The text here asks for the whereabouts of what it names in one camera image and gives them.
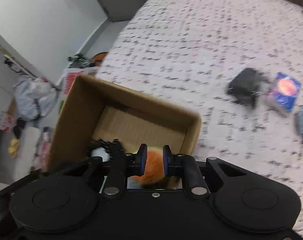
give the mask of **bed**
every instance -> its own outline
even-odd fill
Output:
[[[119,34],[97,77],[197,110],[194,156],[216,156],[284,183],[301,197],[294,229],[303,236],[303,145],[293,115],[261,100],[233,103],[226,85],[244,68],[302,83],[303,8],[285,0],[148,0]]]

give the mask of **screw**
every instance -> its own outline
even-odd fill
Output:
[[[106,187],[104,189],[104,193],[107,195],[116,195],[117,193],[119,193],[119,188],[117,187]]]
[[[195,195],[204,195],[207,193],[207,189],[204,187],[194,187],[191,189],[191,192]]]
[[[153,194],[151,194],[152,197],[160,197],[160,194],[157,192],[154,192]]]

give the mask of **open cardboard box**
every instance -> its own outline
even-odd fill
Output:
[[[93,139],[119,139],[125,152],[141,143],[192,155],[201,117],[153,96],[93,78],[76,77],[58,119],[47,169],[80,162]]]

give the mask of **white wall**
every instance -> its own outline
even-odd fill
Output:
[[[55,83],[106,19],[97,0],[0,0],[1,37]]]
[[[8,110],[13,99],[13,85],[18,81],[18,74],[4,64],[4,60],[0,52],[0,113]]]

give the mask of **black object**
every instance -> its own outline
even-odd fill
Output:
[[[86,67],[94,66],[94,63],[91,62],[90,59],[88,59],[81,53],[75,54],[74,57],[68,57],[68,61],[71,62],[69,68],[72,68],[72,67],[86,68]]]
[[[303,239],[291,230],[300,199],[283,184],[215,157],[196,162],[173,155],[164,146],[165,174],[180,177],[183,189],[127,189],[128,177],[144,173],[147,145],[125,155],[119,141],[108,144],[112,161],[93,157],[30,182],[32,173],[20,189],[2,190],[4,201],[15,192],[10,212],[17,226],[7,228],[9,239],[141,238],[146,233],[178,239]]]
[[[121,146],[120,142],[116,139],[113,141],[113,143],[118,144],[118,147],[120,150],[124,150],[123,147]],[[110,155],[110,150],[109,150],[109,145],[112,144],[111,142],[105,142],[102,139],[99,140],[93,140],[93,142],[91,142],[86,149],[86,155],[87,157],[90,158],[91,153],[93,150],[97,149],[97,148],[104,148],[106,150],[106,153],[108,153]]]
[[[19,117],[16,120],[16,125],[13,127],[13,133],[18,140],[20,139],[22,130],[25,128],[25,126],[26,126],[26,121],[21,117]]]
[[[237,98],[239,103],[256,106],[260,91],[259,73],[252,68],[245,68],[228,85],[227,93]]]

